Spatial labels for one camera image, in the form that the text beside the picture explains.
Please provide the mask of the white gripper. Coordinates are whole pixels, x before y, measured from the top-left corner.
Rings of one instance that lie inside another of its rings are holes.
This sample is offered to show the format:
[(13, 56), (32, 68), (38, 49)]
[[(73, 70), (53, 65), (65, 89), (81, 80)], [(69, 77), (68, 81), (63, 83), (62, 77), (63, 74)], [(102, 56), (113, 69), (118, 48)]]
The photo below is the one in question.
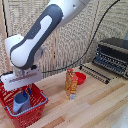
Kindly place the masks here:
[[(14, 73), (2, 75), (1, 81), (4, 83), (4, 89), (6, 91), (11, 91), (23, 86), (28, 85), (28, 93), (31, 95), (32, 83), (40, 81), (43, 78), (42, 72), (39, 68), (31, 69), (25, 71), (24, 76), (16, 76)], [(20, 93), (21, 89), (17, 89), (15, 95)]]

